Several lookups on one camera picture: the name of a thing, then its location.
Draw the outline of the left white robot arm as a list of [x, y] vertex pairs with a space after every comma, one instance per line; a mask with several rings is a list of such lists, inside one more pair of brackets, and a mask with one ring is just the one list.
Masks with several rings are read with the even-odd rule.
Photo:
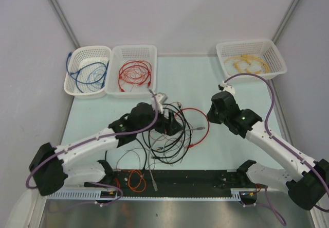
[[41, 196], [54, 194], [64, 186], [108, 187], [115, 173], [103, 155], [134, 141], [137, 134], [155, 130], [173, 136], [182, 130], [173, 112], [167, 115], [148, 103], [137, 104], [130, 113], [95, 135], [69, 145], [43, 144], [29, 165], [30, 176]]

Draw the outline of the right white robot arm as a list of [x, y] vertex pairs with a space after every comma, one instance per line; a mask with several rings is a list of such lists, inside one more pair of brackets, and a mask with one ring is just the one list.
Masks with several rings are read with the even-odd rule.
[[307, 211], [317, 207], [328, 192], [328, 161], [316, 161], [276, 137], [258, 114], [241, 110], [231, 93], [221, 91], [213, 95], [207, 117], [211, 123], [224, 124], [233, 134], [257, 145], [282, 167], [273, 169], [248, 160], [237, 174], [242, 187], [257, 183], [277, 189]]

